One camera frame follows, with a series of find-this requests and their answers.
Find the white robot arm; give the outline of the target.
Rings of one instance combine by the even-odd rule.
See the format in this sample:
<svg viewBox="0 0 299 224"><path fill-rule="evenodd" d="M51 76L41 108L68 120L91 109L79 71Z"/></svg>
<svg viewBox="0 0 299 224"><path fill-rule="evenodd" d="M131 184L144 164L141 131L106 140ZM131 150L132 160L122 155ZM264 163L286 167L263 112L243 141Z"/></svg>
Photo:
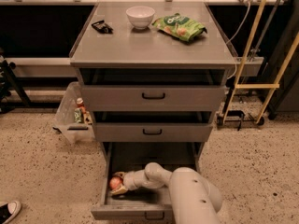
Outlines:
<svg viewBox="0 0 299 224"><path fill-rule="evenodd" d="M163 186L168 187L177 224L221 224L217 217L222 207L221 191L191 168L179 167L170 172L150 162L139 171L116 172L109 181L112 195Z"/></svg>

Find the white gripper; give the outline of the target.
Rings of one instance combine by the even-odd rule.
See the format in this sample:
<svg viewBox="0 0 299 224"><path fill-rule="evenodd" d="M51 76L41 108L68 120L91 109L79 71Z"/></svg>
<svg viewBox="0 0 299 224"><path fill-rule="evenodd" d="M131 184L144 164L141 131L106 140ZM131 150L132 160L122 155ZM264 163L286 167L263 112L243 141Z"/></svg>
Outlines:
<svg viewBox="0 0 299 224"><path fill-rule="evenodd" d="M118 196L126 193L128 190L139 189L144 186L147 181L147 177L143 170L125 172L116 172L113 176L118 176L123 179L123 184L115 189L113 189L110 194L112 196Z"/></svg>

